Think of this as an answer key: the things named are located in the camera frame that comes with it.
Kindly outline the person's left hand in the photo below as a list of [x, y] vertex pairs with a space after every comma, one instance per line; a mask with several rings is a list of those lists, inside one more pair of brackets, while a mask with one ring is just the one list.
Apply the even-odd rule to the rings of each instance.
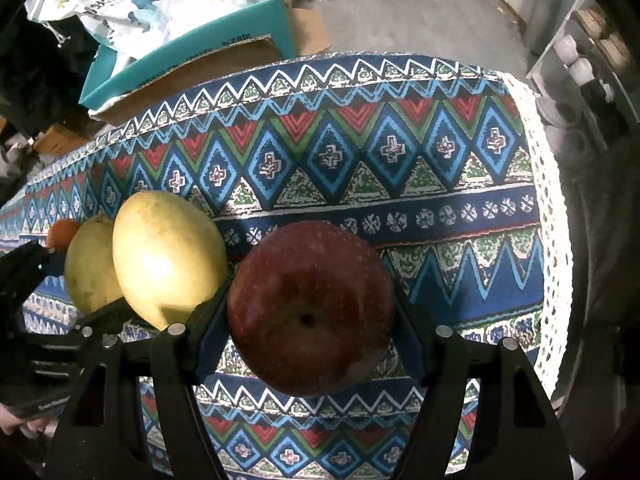
[[4, 405], [0, 405], [0, 427], [2, 434], [6, 436], [10, 436], [15, 430], [21, 428], [26, 428], [32, 434], [44, 434], [53, 419], [53, 412], [44, 413], [39, 418], [20, 419]]

